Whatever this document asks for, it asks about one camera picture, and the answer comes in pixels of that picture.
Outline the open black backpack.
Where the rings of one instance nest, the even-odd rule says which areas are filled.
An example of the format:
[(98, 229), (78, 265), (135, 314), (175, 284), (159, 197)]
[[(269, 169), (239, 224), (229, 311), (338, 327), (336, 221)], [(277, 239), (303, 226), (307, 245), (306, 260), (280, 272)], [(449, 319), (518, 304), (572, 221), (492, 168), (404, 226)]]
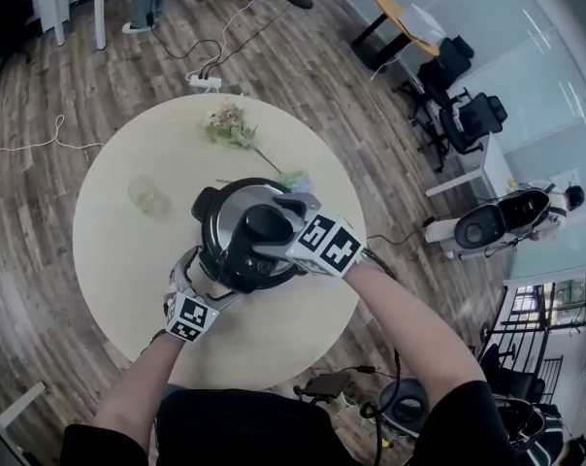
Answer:
[(402, 436), (418, 438), (430, 414), (427, 395), (415, 378), (404, 378), (399, 383), (385, 386), (378, 397), (383, 421)]
[(529, 235), (547, 216), (550, 198), (541, 189), (520, 190), (483, 204), (458, 219), (454, 228), (456, 244), (477, 250)]

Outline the clear glass vase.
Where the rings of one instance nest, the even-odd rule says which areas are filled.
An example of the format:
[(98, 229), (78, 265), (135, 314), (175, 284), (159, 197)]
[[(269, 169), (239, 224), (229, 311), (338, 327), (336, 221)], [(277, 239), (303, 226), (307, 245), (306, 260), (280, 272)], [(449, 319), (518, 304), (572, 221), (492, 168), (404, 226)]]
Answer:
[(172, 211), (169, 196), (149, 176), (140, 175), (132, 179), (127, 194), (130, 201), (146, 216), (165, 219)]

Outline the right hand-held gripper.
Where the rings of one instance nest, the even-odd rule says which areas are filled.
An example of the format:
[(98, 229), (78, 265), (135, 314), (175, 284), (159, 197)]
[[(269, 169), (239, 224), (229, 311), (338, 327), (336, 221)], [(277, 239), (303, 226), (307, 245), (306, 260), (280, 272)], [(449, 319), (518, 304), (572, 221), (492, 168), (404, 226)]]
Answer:
[(301, 228), (292, 242), (255, 244), (254, 252), (335, 278), (342, 278), (360, 261), (362, 238), (346, 219), (324, 207), (314, 195), (289, 192), (274, 196), (273, 201), (287, 220), (301, 222)]

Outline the black silver pressure cooker lid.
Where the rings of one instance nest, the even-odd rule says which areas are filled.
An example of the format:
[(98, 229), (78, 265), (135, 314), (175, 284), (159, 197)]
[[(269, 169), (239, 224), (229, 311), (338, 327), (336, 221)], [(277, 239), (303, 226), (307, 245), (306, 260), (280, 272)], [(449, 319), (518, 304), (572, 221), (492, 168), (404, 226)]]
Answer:
[(264, 178), (245, 178), (220, 189), (208, 186), (191, 213), (201, 224), (201, 267), (214, 282), (242, 294), (277, 287), (302, 273), (253, 247), (293, 238), (294, 229), (275, 199), (288, 190)]

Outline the white power strip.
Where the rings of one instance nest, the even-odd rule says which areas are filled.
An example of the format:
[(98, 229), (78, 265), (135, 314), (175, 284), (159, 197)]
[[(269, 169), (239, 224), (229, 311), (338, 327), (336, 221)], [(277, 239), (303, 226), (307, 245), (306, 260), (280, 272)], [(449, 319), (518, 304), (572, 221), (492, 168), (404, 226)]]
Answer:
[(218, 91), (222, 86), (222, 79), (215, 76), (187, 74), (185, 80), (189, 86), (205, 91)]

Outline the person's left forearm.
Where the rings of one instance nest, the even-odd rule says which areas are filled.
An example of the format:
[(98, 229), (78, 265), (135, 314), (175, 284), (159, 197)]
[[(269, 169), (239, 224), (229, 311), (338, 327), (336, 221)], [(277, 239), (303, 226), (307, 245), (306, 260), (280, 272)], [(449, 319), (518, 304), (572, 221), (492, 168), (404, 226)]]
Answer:
[(155, 338), (104, 397), (94, 424), (136, 441), (147, 434), (184, 345), (183, 339), (169, 333)]

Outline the pink artificial flower bouquet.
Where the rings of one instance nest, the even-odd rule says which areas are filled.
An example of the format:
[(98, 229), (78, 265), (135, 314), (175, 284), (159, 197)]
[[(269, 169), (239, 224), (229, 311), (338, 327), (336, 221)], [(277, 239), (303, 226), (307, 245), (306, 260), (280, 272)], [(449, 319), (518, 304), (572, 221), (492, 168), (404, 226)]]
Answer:
[(258, 148), (256, 130), (245, 118), (244, 108), (227, 103), (212, 113), (207, 113), (203, 126), (212, 143), (239, 150), (251, 150), (267, 162), (279, 175), (278, 167)]

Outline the white box appliance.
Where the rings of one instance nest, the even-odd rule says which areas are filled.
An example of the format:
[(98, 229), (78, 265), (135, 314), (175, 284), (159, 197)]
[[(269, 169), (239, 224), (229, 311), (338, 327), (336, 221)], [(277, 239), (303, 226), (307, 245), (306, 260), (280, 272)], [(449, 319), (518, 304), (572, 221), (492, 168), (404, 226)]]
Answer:
[(436, 46), (445, 38), (445, 31), (440, 24), (424, 9), (414, 4), (404, 7), (399, 21), (412, 37), (426, 44)]

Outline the person's right forearm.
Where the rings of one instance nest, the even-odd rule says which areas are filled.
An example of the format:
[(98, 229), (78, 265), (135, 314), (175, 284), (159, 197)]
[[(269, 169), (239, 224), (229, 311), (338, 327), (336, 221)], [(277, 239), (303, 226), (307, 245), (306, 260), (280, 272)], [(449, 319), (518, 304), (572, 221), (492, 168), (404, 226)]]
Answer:
[(421, 382), (432, 407), (455, 388), (485, 380), (457, 333), (385, 272), (360, 263), (352, 266), (343, 279), (390, 337), (410, 372)]

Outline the person's black shirt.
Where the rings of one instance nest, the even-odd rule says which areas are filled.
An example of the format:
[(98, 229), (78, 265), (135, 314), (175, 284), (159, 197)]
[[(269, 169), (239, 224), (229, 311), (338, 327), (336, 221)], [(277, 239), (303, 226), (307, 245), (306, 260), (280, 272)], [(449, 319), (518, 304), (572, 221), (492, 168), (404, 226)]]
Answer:
[[(155, 433), (156, 466), (362, 466), (324, 409), (269, 392), (175, 391), (161, 402)], [(439, 401), (409, 466), (518, 466), (487, 383)]]

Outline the round yellow table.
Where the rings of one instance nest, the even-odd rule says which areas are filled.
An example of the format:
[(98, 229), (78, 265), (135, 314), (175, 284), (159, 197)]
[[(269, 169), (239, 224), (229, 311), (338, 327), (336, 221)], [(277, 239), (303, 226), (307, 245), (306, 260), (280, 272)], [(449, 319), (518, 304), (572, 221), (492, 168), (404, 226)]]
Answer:
[[(416, 45), (432, 57), (440, 55), (440, 46), (432, 45), (415, 37), (410, 29), (402, 22), (401, 17), (406, 10), (404, 6), (394, 0), (375, 0), (380, 9), (380, 15), (369, 24), (352, 42), (351, 48), (360, 61), (370, 70), (380, 70), (391, 59), (396, 58), (409, 45)], [(386, 20), (390, 20), (397, 28), (398, 35), (385, 45), (376, 50), (366, 42), (377, 28)]]

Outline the round beige table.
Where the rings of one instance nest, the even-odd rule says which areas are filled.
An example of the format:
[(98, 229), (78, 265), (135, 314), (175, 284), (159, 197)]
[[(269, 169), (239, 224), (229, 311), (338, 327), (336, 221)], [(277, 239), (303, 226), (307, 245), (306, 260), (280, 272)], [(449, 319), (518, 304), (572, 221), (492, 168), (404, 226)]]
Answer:
[[(363, 210), (339, 159), (305, 124), (262, 101), (233, 94), (193, 94), (161, 103), (125, 124), (96, 156), (82, 184), (73, 253), (83, 298), (110, 341), (136, 359), (165, 324), (163, 298), (180, 257), (200, 239), (191, 214), (208, 186), (277, 172), (258, 154), (212, 143), (203, 121), (227, 103), (244, 108), (258, 148), (280, 171), (309, 172), (314, 195), (359, 236)], [(129, 199), (137, 176), (169, 196), (165, 219)], [(358, 302), (343, 282), (298, 277), (240, 298), (181, 352), (171, 380), (194, 388), (265, 389), (312, 366), (340, 337)]]

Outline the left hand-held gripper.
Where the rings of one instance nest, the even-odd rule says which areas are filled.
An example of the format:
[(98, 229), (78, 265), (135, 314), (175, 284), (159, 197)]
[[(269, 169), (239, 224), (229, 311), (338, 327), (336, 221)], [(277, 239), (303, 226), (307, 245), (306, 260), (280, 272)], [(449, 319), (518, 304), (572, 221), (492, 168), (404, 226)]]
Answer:
[(174, 265), (169, 277), (169, 292), (174, 294), (165, 301), (165, 329), (185, 342), (198, 341), (212, 327), (219, 311), (227, 309), (240, 298), (235, 291), (220, 296), (206, 293), (206, 303), (202, 297), (186, 296), (196, 294), (188, 270), (200, 250), (199, 246), (191, 248)]

